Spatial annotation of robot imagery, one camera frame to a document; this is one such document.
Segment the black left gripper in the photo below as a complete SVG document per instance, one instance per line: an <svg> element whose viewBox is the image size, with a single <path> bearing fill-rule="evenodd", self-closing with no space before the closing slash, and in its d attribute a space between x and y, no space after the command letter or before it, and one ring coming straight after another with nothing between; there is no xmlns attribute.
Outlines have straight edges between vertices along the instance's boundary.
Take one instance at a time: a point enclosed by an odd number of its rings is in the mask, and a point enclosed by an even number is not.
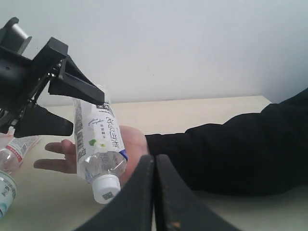
<svg viewBox="0 0 308 231"><path fill-rule="evenodd" d="M22 54L32 37L11 18L0 30L0 131L14 128L14 137L70 136L73 123L37 104L48 83L51 95L92 104L104 103L104 92L76 66L70 56L52 48L53 38L33 59Z"/></svg>

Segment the black sleeved forearm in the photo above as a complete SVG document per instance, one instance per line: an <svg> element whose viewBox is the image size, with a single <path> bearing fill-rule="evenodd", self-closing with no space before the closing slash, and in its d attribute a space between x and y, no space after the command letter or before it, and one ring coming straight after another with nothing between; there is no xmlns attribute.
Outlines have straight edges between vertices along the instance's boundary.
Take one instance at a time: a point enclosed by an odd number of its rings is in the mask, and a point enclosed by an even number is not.
<svg viewBox="0 0 308 231"><path fill-rule="evenodd" d="M259 113L184 133L146 136L194 191L234 196L284 193L308 182L308 92Z"/></svg>

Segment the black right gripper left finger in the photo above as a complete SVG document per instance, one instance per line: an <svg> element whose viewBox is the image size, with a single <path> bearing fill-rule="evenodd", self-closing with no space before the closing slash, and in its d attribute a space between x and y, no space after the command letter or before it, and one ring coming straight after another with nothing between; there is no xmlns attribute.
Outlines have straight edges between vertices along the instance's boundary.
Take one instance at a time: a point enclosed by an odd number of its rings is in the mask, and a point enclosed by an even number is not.
<svg viewBox="0 0 308 231"><path fill-rule="evenodd" d="M77 231L150 231L154 158L141 157L120 193Z"/></svg>

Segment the person's open hand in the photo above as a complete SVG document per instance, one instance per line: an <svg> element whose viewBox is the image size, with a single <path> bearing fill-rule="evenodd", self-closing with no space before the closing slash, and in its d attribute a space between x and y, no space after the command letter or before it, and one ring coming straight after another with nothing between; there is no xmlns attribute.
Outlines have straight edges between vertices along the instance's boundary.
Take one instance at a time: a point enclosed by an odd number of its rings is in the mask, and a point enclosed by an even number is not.
<svg viewBox="0 0 308 231"><path fill-rule="evenodd" d="M133 174L140 158L149 154L145 135L138 129L129 126L120 126L122 140L128 155L125 172L120 177L120 184L124 186ZM65 174L76 174L76 148L69 140L50 142L45 146L46 151L63 154L64 159L39 159L34 162L36 169L57 171Z"/></svg>

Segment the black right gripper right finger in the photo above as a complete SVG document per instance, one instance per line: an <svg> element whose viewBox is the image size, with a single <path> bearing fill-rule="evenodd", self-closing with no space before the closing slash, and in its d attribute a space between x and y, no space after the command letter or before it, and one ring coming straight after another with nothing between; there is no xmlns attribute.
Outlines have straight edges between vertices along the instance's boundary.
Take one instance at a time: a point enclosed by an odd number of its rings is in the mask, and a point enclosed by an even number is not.
<svg viewBox="0 0 308 231"><path fill-rule="evenodd" d="M236 231L185 184L167 155L155 158L155 222L158 231Z"/></svg>

